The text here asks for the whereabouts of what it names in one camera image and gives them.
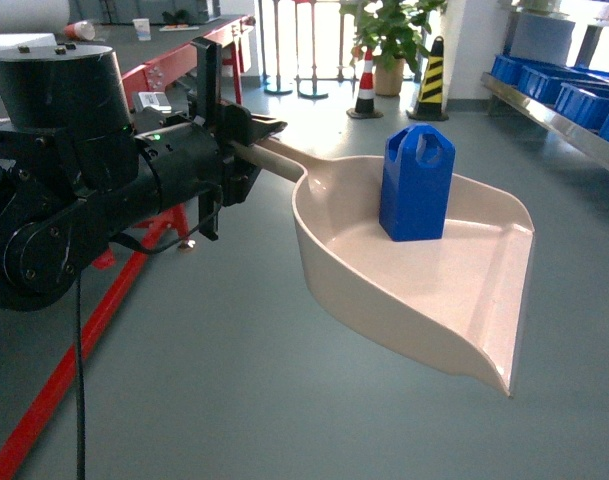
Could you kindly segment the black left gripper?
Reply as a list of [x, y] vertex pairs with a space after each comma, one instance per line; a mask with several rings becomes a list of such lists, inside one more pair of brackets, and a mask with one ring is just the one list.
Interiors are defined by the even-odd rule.
[[249, 195], [259, 168], [235, 153], [234, 146], [251, 146], [273, 134], [282, 132], [288, 123], [266, 115], [252, 114], [237, 103], [219, 101], [217, 121], [214, 127], [204, 128], [201, 121], [195, 121], [201, 137], [195, 148], [189, 152], [196, 165], [191, 174], [193, 179], [187, 195], [189, 199], [207, 193], [217, 187], [217, 201], [224, 207], [243, 203]]

